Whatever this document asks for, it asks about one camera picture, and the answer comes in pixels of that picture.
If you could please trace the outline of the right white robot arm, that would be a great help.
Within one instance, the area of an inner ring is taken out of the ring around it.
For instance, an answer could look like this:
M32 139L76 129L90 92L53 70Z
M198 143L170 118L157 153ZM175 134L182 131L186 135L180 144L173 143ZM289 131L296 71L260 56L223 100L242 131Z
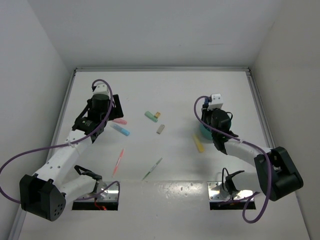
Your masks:
M301 189L304 181L288 151L280 146L262 148L238 140L238 135L231 131L232 118L232 113L212 104L202 105L201 120L206 130L210 131L216 149L255 167L253 174L244 170L227 174L223 183L225 191L233 194L249 189L264 193L275 202Z

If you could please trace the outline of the blue correction tape pen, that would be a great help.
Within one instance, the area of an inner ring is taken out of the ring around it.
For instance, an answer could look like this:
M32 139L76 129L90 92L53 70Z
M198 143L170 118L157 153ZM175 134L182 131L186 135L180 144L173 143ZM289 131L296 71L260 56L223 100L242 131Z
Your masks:
M209 99L208 99L208 98L205 98L203 104L204 104L204 105L208 105L208 104L209 104Z

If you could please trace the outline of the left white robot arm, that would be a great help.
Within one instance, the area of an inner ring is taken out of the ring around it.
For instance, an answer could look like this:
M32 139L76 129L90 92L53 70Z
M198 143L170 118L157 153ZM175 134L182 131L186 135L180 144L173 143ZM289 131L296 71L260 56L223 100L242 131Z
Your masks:
M66 205L84 195L98 197L102 176L76 164L81 154L103 133L108 121L124 116L119 96L93 94L75 119L65 141L33 175L19 182L22 210L51 222L57 220Z

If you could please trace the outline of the blue highlighter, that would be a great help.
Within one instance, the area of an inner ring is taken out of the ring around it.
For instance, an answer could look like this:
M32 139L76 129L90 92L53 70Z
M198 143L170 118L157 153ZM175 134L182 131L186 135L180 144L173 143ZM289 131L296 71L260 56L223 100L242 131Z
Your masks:
M111 126L114 130L118 131L119 133L123 134L123 135L126 136L126 137L130 135L130 132L129 132L127 129L121 127L121 126L118 125L118 124L112 123L110 126Z

